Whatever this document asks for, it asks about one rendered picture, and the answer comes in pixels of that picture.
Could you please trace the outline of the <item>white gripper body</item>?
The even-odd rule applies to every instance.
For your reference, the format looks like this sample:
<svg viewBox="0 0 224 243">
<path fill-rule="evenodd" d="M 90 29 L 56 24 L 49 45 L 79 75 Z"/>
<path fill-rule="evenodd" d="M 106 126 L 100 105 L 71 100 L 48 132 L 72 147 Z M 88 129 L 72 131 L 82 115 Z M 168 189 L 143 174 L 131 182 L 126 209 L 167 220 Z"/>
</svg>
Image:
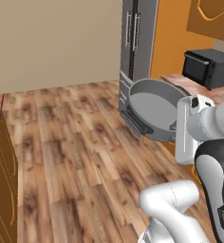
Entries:
<svg viewBox="0 0 224 243">
<path fill-rule="evenodd" d="M 177 103 L 177 132 L 175 159 L 178 164 L 193 164 L 198 142 L 193 139 L 187 128 L 190 115 L 191 96 L 182 98 Z"/>
</svg>

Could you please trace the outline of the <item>black microwave oven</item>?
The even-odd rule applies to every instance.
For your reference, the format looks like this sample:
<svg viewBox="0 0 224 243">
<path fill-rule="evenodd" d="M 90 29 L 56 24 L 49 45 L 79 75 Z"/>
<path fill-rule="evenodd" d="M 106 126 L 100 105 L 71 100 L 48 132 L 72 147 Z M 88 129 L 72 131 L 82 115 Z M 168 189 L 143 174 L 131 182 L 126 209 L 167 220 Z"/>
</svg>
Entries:
<svg viewBox="0 0 224 243">
<path fill-rule="evenodd" d="M 213 48 L 185 51 L 182 75 L 208 90 L 224 87 L 224 52 Z"/>
</svg>

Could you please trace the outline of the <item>orange tall cupboard panel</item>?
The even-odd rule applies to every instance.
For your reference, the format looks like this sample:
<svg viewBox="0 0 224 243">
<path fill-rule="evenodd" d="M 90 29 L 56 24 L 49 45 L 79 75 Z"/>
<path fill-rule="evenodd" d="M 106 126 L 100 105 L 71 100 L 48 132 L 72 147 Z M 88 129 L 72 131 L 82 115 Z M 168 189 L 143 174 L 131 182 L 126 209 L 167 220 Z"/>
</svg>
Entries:
<svg viewBox="0 0 224 243">
<path fill-rule="evenodd" d="M 184 52 L 211 48 L 215 40 L 186 30 L 191 0 L 159 0 L 151 77 L 180 73 Z"/>
</svg>

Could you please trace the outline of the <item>grey fridge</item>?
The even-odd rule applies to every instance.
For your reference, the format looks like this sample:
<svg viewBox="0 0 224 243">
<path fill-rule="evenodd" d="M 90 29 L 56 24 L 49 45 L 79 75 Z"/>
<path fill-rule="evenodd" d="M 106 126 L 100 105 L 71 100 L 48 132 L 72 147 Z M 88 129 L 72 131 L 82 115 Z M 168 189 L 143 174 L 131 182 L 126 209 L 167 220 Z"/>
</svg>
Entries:
<svg viewBox="0 0 224 243">
<path fill-rule="evenodd" d="M 133 82 L 150 76 L 159 0 L 122 0 L 119 112 L 134 135 L 142 134 L 123 114 Z"/>
</svg>

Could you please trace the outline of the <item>orange base cupboards with drawers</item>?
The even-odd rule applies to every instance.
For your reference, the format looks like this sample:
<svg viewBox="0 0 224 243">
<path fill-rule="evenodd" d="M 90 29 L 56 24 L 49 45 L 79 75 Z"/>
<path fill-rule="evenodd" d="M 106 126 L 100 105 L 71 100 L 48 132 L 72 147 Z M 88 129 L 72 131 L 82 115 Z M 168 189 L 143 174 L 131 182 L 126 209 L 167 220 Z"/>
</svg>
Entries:
<svg viewBox="0 0 224 243">
<path fill-rule="evenodd" d="M 0 243 L 17 243 L 18 163 L 0 114 Z"/>
</svg>

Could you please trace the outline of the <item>orange wall cupboard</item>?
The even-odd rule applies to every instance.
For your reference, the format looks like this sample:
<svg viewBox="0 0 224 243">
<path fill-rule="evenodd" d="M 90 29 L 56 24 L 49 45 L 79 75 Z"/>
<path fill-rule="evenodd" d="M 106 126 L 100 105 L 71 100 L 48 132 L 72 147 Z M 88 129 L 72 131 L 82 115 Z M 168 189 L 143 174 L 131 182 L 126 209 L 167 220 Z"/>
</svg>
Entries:
<svg viewBox="0 0 224 243">
<path fill-rule="evenodd" d="M 191 0 L 187 30 L 224 41 L 224 0 Z"/>
</svg>

